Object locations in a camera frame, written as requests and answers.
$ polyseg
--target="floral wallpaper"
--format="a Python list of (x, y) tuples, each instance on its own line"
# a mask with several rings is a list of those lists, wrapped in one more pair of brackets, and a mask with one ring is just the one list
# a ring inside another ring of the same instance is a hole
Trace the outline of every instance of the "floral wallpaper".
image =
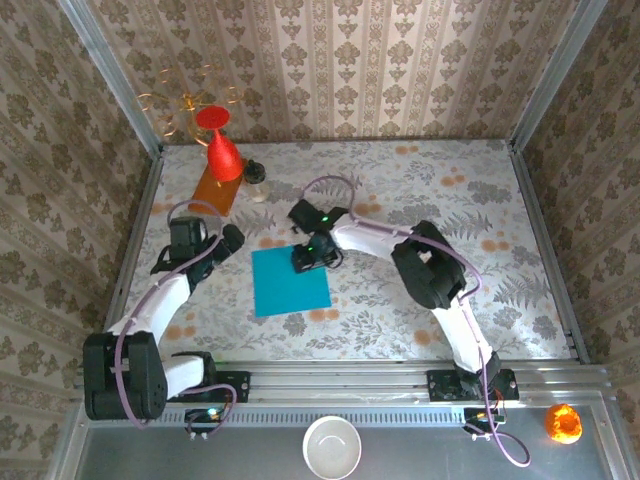
[(609, 2), (524, 153), (640, 452), (640, 2)]
[[(506, 138), (577, 0), (89, 3), (138, 94), (220, 101), (237, 86), (229, 135), (284, 141)], [(150, 116), (172, 105), (157, 99)], [(168, 141), (193, 143), (184, 128)]]
[(55, 1), (0, 2), (0, 478), (46, 473), (148, 171)]

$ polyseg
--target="table surface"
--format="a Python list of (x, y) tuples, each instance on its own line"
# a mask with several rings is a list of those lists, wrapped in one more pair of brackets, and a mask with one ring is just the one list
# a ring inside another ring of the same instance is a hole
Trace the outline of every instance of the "table surface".
[[(256, 318), (251, 252), (307, 241), (287, 213), (304, 185), (334, 174), (357, 186), (356, 212), (396, 225), (434, 222), (482, 272), (472, 307), (487, 340), (504, 359), (569, 358), (549, 282), (505, 142), (377, 141), (239, 145), (266, 167), (273, 190), (254, 203), (244, 186), (226, 221), (246, 237), (174, 316), (163, 355), (206, 349), (218, 361), (318, 359), (448, 360), (452, 352), (435, 317), (404, 289), (395, 267), (348, 252), (328, 271), (330, 308)], [(206, 165), (198, 145), (168, 147), (134, 273), (126, 311), (150, 286), (149, 271), (169, 243), (166, 213), (188, 199)], [(347, 205), (347, 188), (320, 184), (320, 208)], [(209, 231), (216, 220), (206, 217)], [(468, 284), (475, 280), (468, 277)]]

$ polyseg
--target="glass jar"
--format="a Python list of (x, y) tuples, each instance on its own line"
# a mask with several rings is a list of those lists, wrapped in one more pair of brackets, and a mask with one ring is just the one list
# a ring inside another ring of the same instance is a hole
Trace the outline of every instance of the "glass jar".
[(244, 167), (244, 180), (247, 182), (247, 192), (256, 203), (264, 202), (271, 192), (271, 186), (267, 182), (264, 165), (253, 160), (247, 161)]

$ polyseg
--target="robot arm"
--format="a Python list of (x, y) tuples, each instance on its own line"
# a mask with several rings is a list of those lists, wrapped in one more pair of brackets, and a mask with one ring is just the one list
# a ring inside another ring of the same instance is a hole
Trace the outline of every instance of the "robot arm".
[[(204, 222), (196, 217), (171, 220), (171, 244), (160, 253), (151, 270), (170, 272), (211, 248), (217, 237), (207, 236)], [(215, 366), (209, 352), (183, 352), (162, 361), (158, 343), (180, 306), (199, 282), (244, 244), (244, 235), (235, 225), (226, 225), (222, 239), (213, 251), (183, 273), (162, 284), (147, 299), (135, 323), (126, 333), (123, 359), (126, 359), (126, 395), (136, 418), (158, 418), (168, 399), (198, 385), (215, 383)], [(114, 379), (114, 349), (129, 317), (113, 325), (107, 333), (90, 335), (83, 347), (85, 409), (94, 420), (124, 419), (120, 394)]]
[(484, 338), (468, 303), (460, 302), (466, 286), (464, 266), (439, 249), (393, 233), (394, 229), (410, 231), (450, 247), (432, 223), (422, 221), (415, 227), (403, 228), (369, 220), (358, 222), (345, 209), (334, 208), (324, 214), (306, 200), (300, 200), (289, 217), (297, 228), (311, 234), (307, 245), (294, 246), (292, 262), (296, 271), (335, 265), (341, 260), (342, 250), (358, 250), (393, 262), (411, 297), (430, 309), (438, 320), (453, 350), (463, 387), (477, 393), (483, 368), (487, 369), (489, 380), (498, 373), (497, 354)]

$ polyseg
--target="blue square pad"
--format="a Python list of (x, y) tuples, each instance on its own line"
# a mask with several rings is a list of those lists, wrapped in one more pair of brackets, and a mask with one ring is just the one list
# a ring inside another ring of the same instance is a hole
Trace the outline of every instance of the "blue square pad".
[(331, 306), (325, 268), (296, 273), (293, 247), (251, 252), (256, 317), (301, 312)]

